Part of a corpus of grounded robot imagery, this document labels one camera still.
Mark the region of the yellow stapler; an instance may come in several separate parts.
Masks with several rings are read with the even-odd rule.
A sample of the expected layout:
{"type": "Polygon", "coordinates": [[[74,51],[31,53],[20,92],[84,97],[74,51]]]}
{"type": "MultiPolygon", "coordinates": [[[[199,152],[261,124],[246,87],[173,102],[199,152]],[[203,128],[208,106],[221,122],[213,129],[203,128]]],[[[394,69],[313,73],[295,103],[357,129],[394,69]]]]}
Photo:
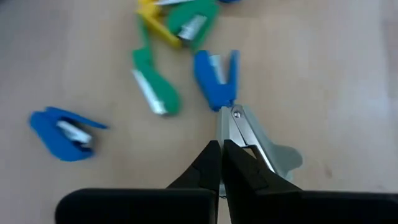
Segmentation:
{"type": "Polygon", "coordinates": [[[182,41],[161,23],[162,7],[157,5],[157,0],[138,0],[137,13],[142,17],[146,26],[168,44],[175,48],[182,47],[182,41]]]}

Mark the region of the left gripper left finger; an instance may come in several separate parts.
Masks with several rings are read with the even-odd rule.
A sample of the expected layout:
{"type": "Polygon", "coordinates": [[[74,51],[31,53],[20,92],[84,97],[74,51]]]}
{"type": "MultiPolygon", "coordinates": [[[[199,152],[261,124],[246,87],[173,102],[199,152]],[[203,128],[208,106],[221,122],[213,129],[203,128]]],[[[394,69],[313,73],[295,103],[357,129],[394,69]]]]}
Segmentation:
{"type": "Polygon", "coordinates": [[[56,224],[217,224],[221,148],[210,141],[164,189],[80,189],[61,199],[56,224]]]}

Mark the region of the green stapler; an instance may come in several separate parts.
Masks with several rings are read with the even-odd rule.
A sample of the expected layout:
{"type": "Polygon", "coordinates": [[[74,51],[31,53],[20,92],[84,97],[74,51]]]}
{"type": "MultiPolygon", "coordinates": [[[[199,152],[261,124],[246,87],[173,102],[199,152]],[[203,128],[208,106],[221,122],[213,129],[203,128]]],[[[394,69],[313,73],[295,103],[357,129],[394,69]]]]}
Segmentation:
{"type": "Polygon", "coordinates": [[[218,11],[219,5],[215,0],[193,0],[173,8],[165,24],[183,45],[196,52],[211,30],[218,11]]]}
{"type": "Polygon", "coordinates": [[[142,45],[131,52],[134,68],[131,70],[150,109],[159,116],[179,114],[182,103],[178,91],[155,67],[149,30],[144,20],[137,17],[137,28],[142,45]]]}

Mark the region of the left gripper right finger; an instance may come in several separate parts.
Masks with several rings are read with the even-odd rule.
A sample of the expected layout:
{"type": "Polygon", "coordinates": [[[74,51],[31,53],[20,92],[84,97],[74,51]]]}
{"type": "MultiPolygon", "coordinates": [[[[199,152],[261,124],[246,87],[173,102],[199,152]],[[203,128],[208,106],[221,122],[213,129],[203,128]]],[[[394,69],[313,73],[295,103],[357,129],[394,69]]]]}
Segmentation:
{"type": "Polygon", "coordinates": [[[398,224],[398,194],[302,190],[224,141],[232,224],[398,224]]]}

